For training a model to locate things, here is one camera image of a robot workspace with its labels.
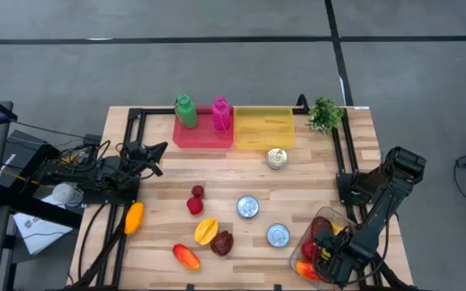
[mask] metal can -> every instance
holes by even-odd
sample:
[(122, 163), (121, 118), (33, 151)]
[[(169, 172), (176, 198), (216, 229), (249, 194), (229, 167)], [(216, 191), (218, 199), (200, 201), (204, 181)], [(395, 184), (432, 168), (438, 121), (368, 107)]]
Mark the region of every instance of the metal can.
[(242, 196), (236, 202), (236, 212), (241, 217), (253, 218), (258, 213), (259, 205), (258, 200), (250, 195)]
[(267, 165), (274, 170), (280, 170), (287, 164), (287, 153), (282, 149), (272, 149), (267, 153)]
[(290, 231), (282, 223), (275, 223), (267, 229), (267, 240), (273, 247), (285, 247), (290, 241)]

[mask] red tray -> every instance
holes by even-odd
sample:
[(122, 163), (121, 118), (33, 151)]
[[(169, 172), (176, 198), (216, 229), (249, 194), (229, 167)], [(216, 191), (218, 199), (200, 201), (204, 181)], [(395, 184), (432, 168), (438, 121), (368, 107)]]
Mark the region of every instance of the red tray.
[(226, 131), (217, 130), (211, 114), (211, 105), (197, 105), (197, 127), (185, 128), (176, 118), (173, 140), (180, 148), (228, 149), (233, 144), (233, 107), (230, 110), (231, 125)]

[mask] yellow tray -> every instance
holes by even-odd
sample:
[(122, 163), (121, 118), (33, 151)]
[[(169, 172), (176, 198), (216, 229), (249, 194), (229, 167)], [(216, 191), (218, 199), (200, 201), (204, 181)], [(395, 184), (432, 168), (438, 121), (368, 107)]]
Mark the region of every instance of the yellow tray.
[(235, 147), (240, 150), (290, 149), (294, 145), (292, 108), (235, 108)]

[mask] green bottle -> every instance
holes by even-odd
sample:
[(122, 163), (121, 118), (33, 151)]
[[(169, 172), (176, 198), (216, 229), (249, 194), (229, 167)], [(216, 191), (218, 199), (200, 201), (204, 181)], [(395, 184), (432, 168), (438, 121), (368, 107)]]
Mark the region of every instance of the green bottle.
[(193, 129), (197, 126), (197, 109), (190, 96), (181, 94), (177, 97), (176, 115), (185, 128)]

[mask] pink bottle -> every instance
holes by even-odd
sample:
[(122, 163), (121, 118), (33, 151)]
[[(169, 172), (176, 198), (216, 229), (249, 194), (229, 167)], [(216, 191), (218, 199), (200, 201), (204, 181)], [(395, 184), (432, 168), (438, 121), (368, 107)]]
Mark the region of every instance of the pink bottle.
[(221, 95), (215, 97), (214, 104), (211, 106), (211, 112), (217, 130), (228, 130), (230, 128), (230, 104), (227, 103), (226, 97)]

